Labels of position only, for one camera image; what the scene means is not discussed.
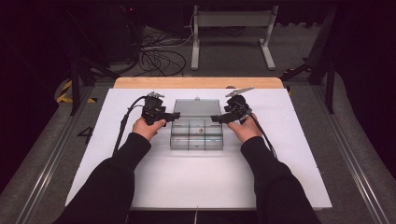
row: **clear plastic box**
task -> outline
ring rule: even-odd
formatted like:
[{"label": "clear plastic box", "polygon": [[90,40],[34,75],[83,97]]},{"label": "clear plastic box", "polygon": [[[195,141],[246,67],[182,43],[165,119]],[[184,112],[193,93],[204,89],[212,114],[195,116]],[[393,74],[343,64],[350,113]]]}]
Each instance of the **clear plastic box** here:
[{"label": "clear plastic box", "polygon": [[180,119],[172,123],[170,147],[173,150],[223,150],[223,132],[210,116],[220,115],[219,100],[176,100]]}]

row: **table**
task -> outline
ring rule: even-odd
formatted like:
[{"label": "table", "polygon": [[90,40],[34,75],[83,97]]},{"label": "table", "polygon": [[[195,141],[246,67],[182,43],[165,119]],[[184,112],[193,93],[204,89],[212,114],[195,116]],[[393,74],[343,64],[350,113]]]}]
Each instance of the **table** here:
[{"label": "table", "polygon": [[[223,107],[227,100],[225,95],[231,92],[224,89],[228,86],[256,88],[243,95],[258,116],[279,160],[285,162],[301,181],[314,209],[332,207],[289,95],[281,81],[273,77],[119,78],[107,94],[66,203],[97,164],[112,155],[120,120],[134,99],[156,91],[165,95],[163,105],[168,112],[173,110],[176,99],[197,96],[219,99]],[[138,109],[132,111],[127,130],[140,113]],[[168,145],[171,126],[162,128],[151,140],[150,152],[136,167],[132,209],[255,209],[253,175],[239,151],[240,142],[225,124],[222,127],[222,151],[171,150]]]},{"label": "table", "polygon": [[198,37],[200,27],[211,26],[266,26],[265,37],[260,39],[260,47],[264,55],[265,62],[269,70],[275,70],[274,60],[268,49],[271,33],[274,28],[277,8],[264,11],[200,11],[198,6],[194,6],[194,35],[191,56],[191,69],[197,70],[199,64],[200,40]]}]

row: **cable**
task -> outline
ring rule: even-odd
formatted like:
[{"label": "cable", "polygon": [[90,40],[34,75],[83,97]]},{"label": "cable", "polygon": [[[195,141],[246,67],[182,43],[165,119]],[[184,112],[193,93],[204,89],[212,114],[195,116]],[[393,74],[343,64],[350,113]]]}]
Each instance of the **cable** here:
[{"label": "cable", "polygon": [[116,145],[114,146],[114,151],[113,151],[113,156],[114,154],[117,152],[117,150],[119,150],[119,146],[120,146],[120,141],[123,135],[123,132],[125,131],[125,126],[126,123],[128,121],[129,118],[129,114],[131,114],[132,110],[137,107],[137,106],[141,106],[141,105],[135,105],[137,102],[139,102],[141,99],[146,99],[146,96],[141,96],[139,98],[137,98],[137,100],[134,101],[134,103],[131,105],[131,107],[128,108],[127,113],[124,115],[122,121],[121,121],[121,126],[120,126],[120,133],[119,136],[117,137],[117,142]]},{"label": "cable", "polygon": [[274,154],[274,157],[277,159],[276,156],[276,152],[274,147],[272,146],[270,140],[268,140],[267,135],[265,134],[264,130],[262,129],[262,126],[260,125],[260,123],[256,120],[256,118],[254,118],[254,116],[252,114],[249,115],[251,118],[253,118],[254,123],[256,124],[257,128],[259,128],[260,132],[262,133],[262,135],[264,136],[265,141],[268,144],[268,147],[270,149],[270,151]]},{"label": "cable", "polygon": [[[194,34],[194,32],[193,32],[193,30],[192,30],[192,19],[193,19],[193,17],[194,17],[194,14],[192,13],[191,18],[190,18],[190,31],[191,31],[191,33],[190,33],[189,37],[187,37],[187,39],[183,40],[182,38],[180,38],[180,39],[169,39],[169,40],[167,40],[167,38],[173,37],[172,35],[169,35],[169,34],[168,34],[167,37],[165,37],[165,38],[163,38],[163,39],[160,39],[160,36],[163,34],[163,32],[151,33],[150,35],[146,35],[146,37],[151,37],[151,38],[153,38],[153,37],[152,37],[153,34],[160,34],[160,35],[157,37],[156,40],[154,40],[154,41],[152,41],[152,42],[150,43],[150,47],[145,47],[145,49],[153,49],[153,48],[158,49],[158,48],[180,47],[180,46],[185,45],[187,42],[190,41],[190,39],[193,37],[193,34]],[[161,44],[161,43],[164,43],[164,42],[174,41],[174,40],[176,40],[176,42],[174,42],[174,43],[172,43],[172,44],[170,44],[170,45],[154,46],[154,45],[156,45],[156,44]]]},{"label": "cable", "polygon": [[[154,32],[151,34],[146,34],[146,36],[144,37],[144,44],[142,45],[143,48],[149,48],[149,47],[155,47],[155,45],[161,44],[162,42],[167,42],[169,40],[167,40],[168,38],[171,37],[175,37],[174,35],[165,33],[165,32]],[[157,47],[173,47],[177,42],[172,43],[171,45],[160,45]]]},{"label": "cable", "polygon": [[[169,77],[169,76],[174,76],[178,75],[181,73],[183,76],[183,70],[186,67],[187,61],[186,59],[179,53],[171,50],[160,50],[160,49],[150,49],[150,50],[145,50],[141,49],[141,57],[139,61],[139,67],[144,71],[140,74],[134,75],[134,77],[141,76],[146,73],[150,73],[150,76],[152,76],[152,72],[154,71],[159,71],[160,75],[163,77]],[[173,62],[169,57],[165,56],[164,54],[176,54],[183,60],[183,64],[180,65],[178,63]],[[171,64],[174,64],[175,66],[178,67],[178,70],[176,72],[170,73],[170,74],[165,74],[164,70],[167,69]]]}]

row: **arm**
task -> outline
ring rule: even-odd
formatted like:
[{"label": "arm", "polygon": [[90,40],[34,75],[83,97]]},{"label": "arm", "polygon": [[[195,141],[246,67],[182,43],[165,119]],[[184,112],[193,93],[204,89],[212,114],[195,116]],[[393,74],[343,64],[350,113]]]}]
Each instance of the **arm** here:
[{"label": "arm", "polygon": [[300,182],[265,146],[253,119],[228,125],[243,143],[241,152],[254,175],[259,223],[319,223]]},{"label": "arm", "polygon": [[124,223],[134,198],[134,168],[149,152],[149,140],[165,124],[136,121],[125,144],[102,161],[54,223]]}]

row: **white surface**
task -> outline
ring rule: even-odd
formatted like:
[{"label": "white surface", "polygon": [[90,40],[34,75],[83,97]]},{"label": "white surface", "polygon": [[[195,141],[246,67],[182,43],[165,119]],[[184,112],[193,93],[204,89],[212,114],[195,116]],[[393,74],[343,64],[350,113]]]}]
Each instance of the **white surface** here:
[{"label": "white surface", "polygon": [[[166,112],[176,99],[219,99],[221,113],[230,90],[113,89],[107,94],[91,141],[76,174],[66,204],[84,184],[91,171],[111,157],[120,121],[131,103],[151,91],[163,94]],[[332,207],[289,95],[283,89],[256,89],[243,93],[276,150],[303,185],[314,208]],[[122,145],[140,117],[132,111]],[[169,146],[171,123],[151,140],[152,148],[135,170],[133,208],[147,209],[252,209],[255,208],[253,175],[240,153],[241,144],[223,124],[223,151],[173,151]]]}]

